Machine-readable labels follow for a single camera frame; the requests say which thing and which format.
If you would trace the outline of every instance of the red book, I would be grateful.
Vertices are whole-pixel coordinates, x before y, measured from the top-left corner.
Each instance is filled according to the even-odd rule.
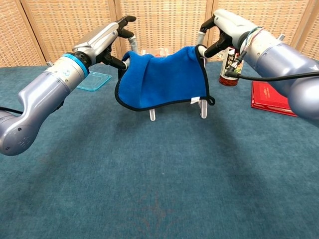
[[[251,107],[297,117],[290,109],[288,99],[267,82],[253,81]]]

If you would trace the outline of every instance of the woven screen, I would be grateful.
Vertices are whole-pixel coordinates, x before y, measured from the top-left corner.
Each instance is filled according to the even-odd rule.
[[[170,47],[176,52],[184,46],[195,45],[199,28],[205,22],[206,0],[120,2],[122,15],[137,17],[127,29],[137,36],[140,51],[143,48]]]
[[[0,67],[43,64],[23,17],[14,0],[1,0]]]
[[[70,52],[87,32],[111,21],[106,0],[25,0],[33,28],[49,60]],[[115,45],[113,56],[117,56]]]
[[[317,16],[315,22],[313,23],[309,35],[307,36],[301,52],[305,55],[319,60],[319,15]]]
[[[238,14],[256,25],[265,27],[275,37],[283,33],[290,44],[309,0],[219,0],[217,8]],[[213,30],[208,44],[217,41],[219,31]]]

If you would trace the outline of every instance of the blue plastic tray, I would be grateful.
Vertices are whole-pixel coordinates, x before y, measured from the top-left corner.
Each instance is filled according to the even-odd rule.
[[[91,71],[89,75],[76,87],[85,91],[97,91],[102,85],[107,83],[112,76]]]

